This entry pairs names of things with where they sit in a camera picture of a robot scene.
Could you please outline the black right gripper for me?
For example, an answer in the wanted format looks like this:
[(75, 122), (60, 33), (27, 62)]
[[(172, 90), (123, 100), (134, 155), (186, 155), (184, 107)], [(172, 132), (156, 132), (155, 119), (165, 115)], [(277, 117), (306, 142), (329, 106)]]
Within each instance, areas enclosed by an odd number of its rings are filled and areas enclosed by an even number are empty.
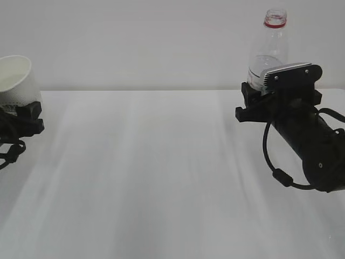
[(245, 108), (237, 107), (235, 117), (239, 122), (269, 122), (295, 104), (302, 103), (310, 107), (319, 105), (322, 93), (315, 89), (315, 82), (322, 74), (321, 66), (316, 64), (284, 72), (278, 82), (272, 78), (268, 80), (268, 86), (273, 92), (266, 95), (253, 89), (248, 82), (242, 82)]

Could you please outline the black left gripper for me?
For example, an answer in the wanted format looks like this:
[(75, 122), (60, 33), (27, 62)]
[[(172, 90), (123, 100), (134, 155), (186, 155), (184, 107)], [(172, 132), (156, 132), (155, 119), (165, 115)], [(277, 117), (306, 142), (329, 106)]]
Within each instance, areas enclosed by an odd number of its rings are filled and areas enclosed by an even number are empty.
[(16, 114), (1, 114), (1, 143), (41, 134), (45, 129), (41, 102), (34, 101), (25, 106), (16, 106)]

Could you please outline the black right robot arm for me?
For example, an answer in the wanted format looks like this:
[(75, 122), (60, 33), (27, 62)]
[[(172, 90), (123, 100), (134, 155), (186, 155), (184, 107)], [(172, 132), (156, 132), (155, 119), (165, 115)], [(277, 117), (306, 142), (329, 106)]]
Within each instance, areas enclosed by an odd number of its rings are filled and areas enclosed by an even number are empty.
[[(344, 116), (330, 108), (318, 109), (322, 94), (315, 82), (322, 76), (322, 68), (312, 63), (293, 63), (263, 70), (259, 81), (266, 93), (241, 84), (245, 107), (236, 107), (239, 122), (265, 123), (263, 154), (273, 177), (285, 187), (300, 190), (335, 192), (344, 190), (344, 129), (332, 129), (321, 117), (344, 122)], [(276, 168), (268, 155), (267, 141), (271, 127), (302, 160), (302, 169), (308, 184), (294, 182), (293, 178)]]

